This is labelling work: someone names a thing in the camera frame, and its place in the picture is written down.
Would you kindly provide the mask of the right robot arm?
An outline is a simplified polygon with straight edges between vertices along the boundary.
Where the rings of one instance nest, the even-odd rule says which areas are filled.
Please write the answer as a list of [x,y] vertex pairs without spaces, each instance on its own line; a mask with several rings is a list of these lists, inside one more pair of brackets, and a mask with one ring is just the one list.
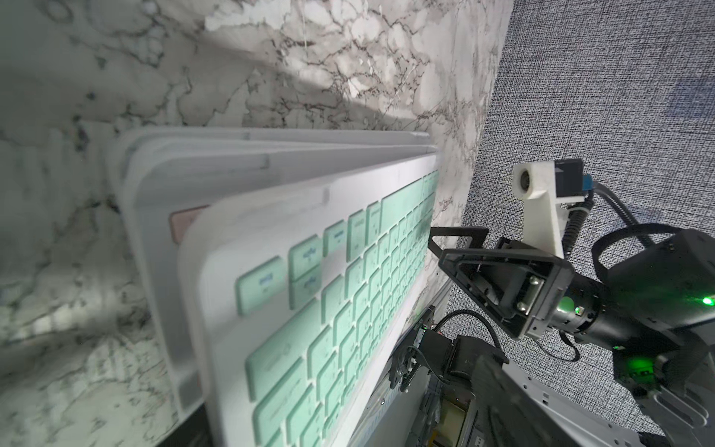
[[545,330],[613,354],[614,379],[674,446],[714,443],[714,240],[642,223],[597,240],[595,277],[481,227],[434,227],[439,268],[508,336]]

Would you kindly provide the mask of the green keyboard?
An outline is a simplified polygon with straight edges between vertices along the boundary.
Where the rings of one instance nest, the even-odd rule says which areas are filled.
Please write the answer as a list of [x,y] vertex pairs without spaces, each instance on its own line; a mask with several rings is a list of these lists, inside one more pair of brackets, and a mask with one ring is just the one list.
[[438,158],[223,199],[179,249],[218,446],[345,446],[424,289]]

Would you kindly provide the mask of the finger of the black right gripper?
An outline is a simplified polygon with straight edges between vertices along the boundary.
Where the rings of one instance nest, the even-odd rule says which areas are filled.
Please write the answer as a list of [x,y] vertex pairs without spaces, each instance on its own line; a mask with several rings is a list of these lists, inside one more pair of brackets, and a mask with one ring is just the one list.
[[481,249],[488,235],[481,226],[432,226],[428,249],[439,259],[445,249]]

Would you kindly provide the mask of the white keyboard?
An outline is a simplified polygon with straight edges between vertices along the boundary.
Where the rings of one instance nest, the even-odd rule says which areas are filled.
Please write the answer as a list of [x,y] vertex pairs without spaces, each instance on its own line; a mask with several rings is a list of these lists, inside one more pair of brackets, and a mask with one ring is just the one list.
[[107,162],[121,205],[182,210],[437,150],[415,131],[143,127],[125,132]]

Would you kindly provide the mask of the pink keyboard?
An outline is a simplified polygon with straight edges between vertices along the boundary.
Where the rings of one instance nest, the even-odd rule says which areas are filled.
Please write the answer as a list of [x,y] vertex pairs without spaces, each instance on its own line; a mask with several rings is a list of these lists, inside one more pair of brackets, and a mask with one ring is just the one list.
[[182,418],[201,406],[203,397],[188,319],[181,303],[177,255],[190,225],[214,202],[182,210],[171,210],[167,205],[130,210],[118,202],[148,293],[151,313],[158,326],[172,390]]

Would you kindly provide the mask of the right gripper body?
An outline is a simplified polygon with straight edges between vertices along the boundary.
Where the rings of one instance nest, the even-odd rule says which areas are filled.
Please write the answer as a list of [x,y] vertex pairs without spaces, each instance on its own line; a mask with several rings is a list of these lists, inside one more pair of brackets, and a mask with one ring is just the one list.
[[575,276],[563,258],[517,240],[446,249],[441,270],[508,336],[539,339]]

